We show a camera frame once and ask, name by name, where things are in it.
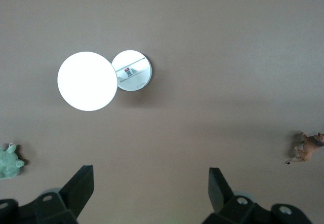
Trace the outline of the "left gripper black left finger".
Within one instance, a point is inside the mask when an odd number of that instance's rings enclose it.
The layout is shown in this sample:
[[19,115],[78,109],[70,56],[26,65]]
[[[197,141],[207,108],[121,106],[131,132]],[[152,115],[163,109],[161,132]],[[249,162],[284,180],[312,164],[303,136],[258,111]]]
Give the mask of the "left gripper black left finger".
[[14,199],[0,200],[0,224],[78,224],[93,191],[93,166],[84,165],[60,190],[43,193],[24,206]]

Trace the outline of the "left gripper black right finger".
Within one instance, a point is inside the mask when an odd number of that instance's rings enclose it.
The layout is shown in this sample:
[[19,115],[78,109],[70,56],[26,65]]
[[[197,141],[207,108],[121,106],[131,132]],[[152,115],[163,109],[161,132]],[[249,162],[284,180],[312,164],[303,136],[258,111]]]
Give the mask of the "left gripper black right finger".
[[266,210],[235,194],[219,168],[209,169],[208,194],[214,212],[202,224],[313,224],[295,206],[275,204]]

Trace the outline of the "green plush toy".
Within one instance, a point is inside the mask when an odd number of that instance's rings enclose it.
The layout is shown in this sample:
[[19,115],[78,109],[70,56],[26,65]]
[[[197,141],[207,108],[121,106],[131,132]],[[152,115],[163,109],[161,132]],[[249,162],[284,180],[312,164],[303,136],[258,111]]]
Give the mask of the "green plush toy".
[[9,144],[6,150],[0,147],[0,179],[9,179],[18,175],[20,169],[25,165],[15,153],[17,146]]

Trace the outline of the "white round desk lamp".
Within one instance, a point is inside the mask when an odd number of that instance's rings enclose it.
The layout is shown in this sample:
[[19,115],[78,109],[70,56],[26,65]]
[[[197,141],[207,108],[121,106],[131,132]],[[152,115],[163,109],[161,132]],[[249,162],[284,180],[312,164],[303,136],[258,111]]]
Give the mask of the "white round desk lamp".
[[151,77],[151,63],[138,51],[122,51],[112,62],[95,52],[83,51],[61,64],[57,85],[70,106],[81,111],[97,111],[113,100],[118,89],[141,90]]

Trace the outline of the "brown lion figurine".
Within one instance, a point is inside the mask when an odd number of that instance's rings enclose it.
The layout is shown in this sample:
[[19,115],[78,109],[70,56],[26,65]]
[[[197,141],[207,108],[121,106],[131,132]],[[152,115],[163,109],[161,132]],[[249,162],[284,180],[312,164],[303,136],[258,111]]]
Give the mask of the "brown lion figurine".
[[308,162],[311,160],[313,153],[324,147],[324,133],[319,132],[315,135],[307,136],[304,132],[301,132],[300,135],[302,136],[302,143],[294,147],[296,154],[291,160],[286,162],[287,165],[297,162]]

